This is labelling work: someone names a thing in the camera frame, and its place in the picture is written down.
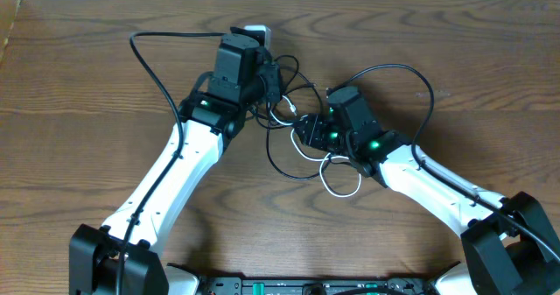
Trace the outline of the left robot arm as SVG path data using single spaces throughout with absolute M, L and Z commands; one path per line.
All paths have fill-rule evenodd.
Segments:
M 199 278 L 160 258 L 195 187 L 241 131 L 249 109 L 279 100 L 279 65 L 265 25 L 220 34 L 214 68 L 173 104 L 170 138 L 131 196 L 99 228 L 82 224 L 69 243 L 72 294 L 194 294 Z

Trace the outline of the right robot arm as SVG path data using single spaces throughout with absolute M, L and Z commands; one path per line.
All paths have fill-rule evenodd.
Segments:
M 461 240 L 465 262 L 429 284 L 434 294 L 553 294 L 559 289 L 559 238 L 528 193 L 486 190 L 428 157 L 394 130 L 384 130 L 356 87 L 331 92 L 329 112 L 296 121 L 305 146 L 324 161 L 346 160 L 360 176 L 401 193 Z

